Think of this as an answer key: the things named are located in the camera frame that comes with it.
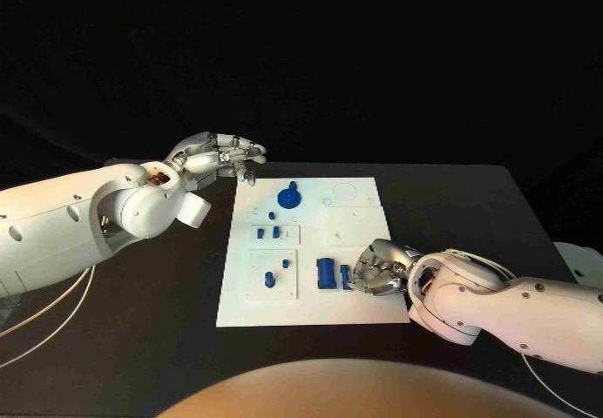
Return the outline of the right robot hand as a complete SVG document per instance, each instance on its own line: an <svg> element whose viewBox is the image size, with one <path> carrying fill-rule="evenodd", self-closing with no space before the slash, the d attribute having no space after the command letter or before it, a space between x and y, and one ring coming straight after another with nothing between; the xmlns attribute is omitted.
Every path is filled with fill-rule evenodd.
<svg viewBox="0 0 603 418"><path fill-rule="evenodd" d="M409 246L375 239L356 260L344 283L373 296L405 293L409 274L421 257L422 253Z"/></svg>

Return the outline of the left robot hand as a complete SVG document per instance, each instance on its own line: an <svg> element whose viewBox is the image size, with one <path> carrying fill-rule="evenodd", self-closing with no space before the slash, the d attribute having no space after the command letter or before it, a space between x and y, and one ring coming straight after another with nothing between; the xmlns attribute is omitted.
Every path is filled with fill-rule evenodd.
<svg viewBox="0 0 603 418"><path fill-rule="evenodd" d="M183 139L163 163L180 175L184 188L197 191L218 177L233 178L254 186L256 174L246 162L264 164L267 148L238 135L205 131Z"/></svg>

